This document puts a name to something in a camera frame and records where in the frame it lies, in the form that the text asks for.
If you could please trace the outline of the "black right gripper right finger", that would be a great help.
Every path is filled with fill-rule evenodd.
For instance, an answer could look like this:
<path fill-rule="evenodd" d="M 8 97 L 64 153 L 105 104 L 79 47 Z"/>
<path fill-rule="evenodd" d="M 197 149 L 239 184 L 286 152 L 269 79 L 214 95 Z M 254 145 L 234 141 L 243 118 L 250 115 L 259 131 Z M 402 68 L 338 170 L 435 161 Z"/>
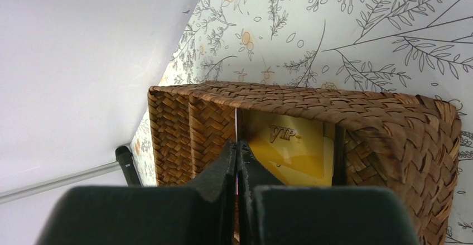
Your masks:
<path fill-rule="evenodd" d="M 238 216 L 240 244 L 259 244 L 257 186 L 283 185 L 255 157 L 245 140 L 238 141 Z"/>

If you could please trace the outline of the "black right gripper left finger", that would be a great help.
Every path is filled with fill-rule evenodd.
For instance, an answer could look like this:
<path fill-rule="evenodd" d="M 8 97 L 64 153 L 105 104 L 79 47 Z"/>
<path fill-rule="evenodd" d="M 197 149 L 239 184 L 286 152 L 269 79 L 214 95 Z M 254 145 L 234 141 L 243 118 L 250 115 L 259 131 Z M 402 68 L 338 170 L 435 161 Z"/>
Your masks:
<path fill-rule="evenodd" d="M 237 144 L 227 141 L 217 159 L 186 186 L 192 201 L 190 244 L 232 244 L 235 225 Z"/>

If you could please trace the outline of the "gold VIP card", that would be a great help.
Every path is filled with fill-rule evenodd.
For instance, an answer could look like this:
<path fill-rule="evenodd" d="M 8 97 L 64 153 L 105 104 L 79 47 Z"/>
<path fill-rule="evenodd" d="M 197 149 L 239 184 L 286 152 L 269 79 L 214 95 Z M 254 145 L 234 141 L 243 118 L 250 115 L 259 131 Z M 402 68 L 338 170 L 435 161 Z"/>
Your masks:
<path fill-rule="evenodd" d="M 286 185 L 331 186 L 335 125 L 261 111 L 242 111 L 255 158 Z"/>

